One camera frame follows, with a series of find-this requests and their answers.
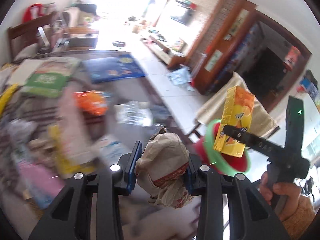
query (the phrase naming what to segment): brown fuzzy sleeve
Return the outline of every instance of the brown fuzzy sleeve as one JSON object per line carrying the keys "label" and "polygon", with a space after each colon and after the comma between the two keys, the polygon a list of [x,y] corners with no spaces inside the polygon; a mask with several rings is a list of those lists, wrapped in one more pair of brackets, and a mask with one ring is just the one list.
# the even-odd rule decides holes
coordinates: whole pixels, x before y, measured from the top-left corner
{"label": "brown fuzzy sleeve", "polygon": [[291,239],[296,240],[299,239],[303,232],[308,228],[314,217],[315,213],[310,199],[300,196],[297,211],[282,223]]}

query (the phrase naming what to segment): wall-mounted television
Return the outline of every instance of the wall-mounted television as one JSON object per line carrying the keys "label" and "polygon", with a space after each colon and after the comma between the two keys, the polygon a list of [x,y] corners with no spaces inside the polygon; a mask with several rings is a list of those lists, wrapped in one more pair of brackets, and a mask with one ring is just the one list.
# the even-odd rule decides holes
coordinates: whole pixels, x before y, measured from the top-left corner
{"label": "wall-mounted television", "polygon": [[178,4],[172,8],[170,18],[184,25],[187,25],[193,16],[194,10],[188,7],[188,5],[183,2],[176,2],[178,2]]}

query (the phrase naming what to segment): orange snack bag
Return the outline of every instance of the orange snack bag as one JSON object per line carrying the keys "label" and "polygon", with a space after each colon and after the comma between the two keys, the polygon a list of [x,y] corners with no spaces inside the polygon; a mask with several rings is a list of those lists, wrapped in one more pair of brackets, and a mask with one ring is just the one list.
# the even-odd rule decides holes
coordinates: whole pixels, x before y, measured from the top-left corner
{"label": "orange snack bag", "polygon": [[82,110],[94,114],[94,115],[104,115],[108,110],[107,102],[102,97],[101,91],[86,91],[73,93],[78,107]]}
{"label": "orange snack bag", "polygon": [[215,139],[213,149],[227,155],[241,157],[245,145],[224,134],[223,127],[227,124],[247,131],[250,129],[254,95],[242,87],[228,89],[223,108],[221,125]]}

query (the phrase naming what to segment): green and red basket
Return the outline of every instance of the green and red basket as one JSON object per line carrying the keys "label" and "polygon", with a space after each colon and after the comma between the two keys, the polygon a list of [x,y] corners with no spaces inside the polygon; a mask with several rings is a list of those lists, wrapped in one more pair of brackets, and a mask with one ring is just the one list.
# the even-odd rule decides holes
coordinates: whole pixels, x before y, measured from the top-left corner
{"label": "green and red basket", "polygon": [[234,176],[239,172],[247,173],[251,167],[251,162],[246,149],[241,158],[223,154],[213,149],[220,122],[220,119],[210,122],[206,134],[194,144],[196,152],[203,163],[210,165],[220,174]]}

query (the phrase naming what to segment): yellow drink carton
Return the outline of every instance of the yellow drink carton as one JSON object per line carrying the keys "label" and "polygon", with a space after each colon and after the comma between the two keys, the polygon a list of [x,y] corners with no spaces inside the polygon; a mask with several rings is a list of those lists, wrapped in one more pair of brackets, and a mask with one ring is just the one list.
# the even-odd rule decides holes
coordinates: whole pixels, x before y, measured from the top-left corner
{"label": "yellow drink carton", "polygon": [[227,124],[247,131],[250,129],[254,95],[242,87],[234,86],[228,89],[223,108],[221,124],[215,138],[213,149],[224,154],[241,157],[245,145],[223,133]]}

